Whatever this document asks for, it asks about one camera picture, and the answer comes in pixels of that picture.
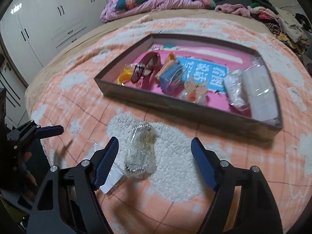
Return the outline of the left hand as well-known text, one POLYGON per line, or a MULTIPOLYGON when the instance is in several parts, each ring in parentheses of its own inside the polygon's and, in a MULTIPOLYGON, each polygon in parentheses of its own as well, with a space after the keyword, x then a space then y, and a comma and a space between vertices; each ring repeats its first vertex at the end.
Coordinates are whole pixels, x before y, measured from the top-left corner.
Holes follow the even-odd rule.
MULTIPOLYGON (((25 154, 24 154, 24 156, 22 158, 22 162, 25 164, 30 159, 31 156, 32 156, 31 152, 25 152, 25 154)), ((27 172, 27 177, 32 181, 32 183, 35 186, 37 186, 35 177, 28 170, 26 170, 26 172, 27 172)))

